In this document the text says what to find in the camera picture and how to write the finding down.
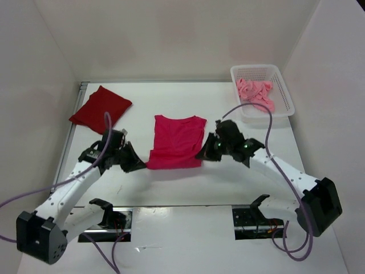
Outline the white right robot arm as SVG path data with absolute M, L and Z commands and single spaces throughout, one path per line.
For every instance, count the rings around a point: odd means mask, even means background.
M 215 132 L 208 134 L 196 159 L 221 161 L 229 155 L 236 162 L 266 176 L 276 185 L 288 187 L 297 198 L 292 205 L 280 205 L 264 194 L 252 202 L 250 218 L 256 224 L 268 219 L 296 219 L 313 236 L 319 237 L 342 214 L 335 183 L 317 179 L 286 163 L 254 138 L 245 138 L 232 120 L 218 120 Z

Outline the dark red t shirt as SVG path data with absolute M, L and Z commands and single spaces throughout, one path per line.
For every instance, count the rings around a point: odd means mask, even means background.
M 132 102 L 114 92 L 99 86 L 88 101 L 70 118 L 73 124 L 86 126 L 92 131 L 103 134 L 107 129 L 104 113 L 108 112 L 114 126 L 120 117 L 132 106 Z

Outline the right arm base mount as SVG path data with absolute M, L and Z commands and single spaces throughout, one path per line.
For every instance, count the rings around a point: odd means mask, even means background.
M 233 206 L 232 217 L 235 240 L 259 240 L 283 238 L 282 219 L 261 219 L 258 220 L 250 212 L 248 205 Z

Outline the light pink t shirt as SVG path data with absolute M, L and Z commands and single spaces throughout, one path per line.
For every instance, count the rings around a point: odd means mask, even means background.
M 240 99 L 250 102 L 260 111 L 275 111 L 275 104 L 269 98 L 269 93 L 273 89 L 273 83 L 271 81 L 245 80 L 240 78 L 236 81 L 236 87 Z

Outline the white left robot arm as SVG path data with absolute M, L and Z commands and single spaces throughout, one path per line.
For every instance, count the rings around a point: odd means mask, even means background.
M 17 217 L 18 251 L 52 265 L 63 256 L 68 243 L 85 230 L 114 224 L 123 227 L 125 216 L 105 200 L 93 198 L 80 211 L 73 209 L 112 166 L 119 166 L 125 173 L 146 168 L 126 135 L 126 130 L 106 130 L 101 140 L 81 153 L 66 184 L 57 187 L 35 210 L 23 211 Z

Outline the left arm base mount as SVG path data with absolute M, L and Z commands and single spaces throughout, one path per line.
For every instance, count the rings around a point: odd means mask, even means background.
M 105 224 L 93 225 L 78 236 L 79 243 L 113 243 L 122 236 L 120 242 L 131 241 L 133 208 L 114 207 L 111 218 Z

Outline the magenta t shirt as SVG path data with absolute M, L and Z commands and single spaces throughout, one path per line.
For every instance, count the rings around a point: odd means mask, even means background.
M 170 119 L 155 115 L 153 149 L 150 150 L 147 168 L 173 170 L 201 167 L 196 159 L 202 148 L 207 120 L 199 116 Z

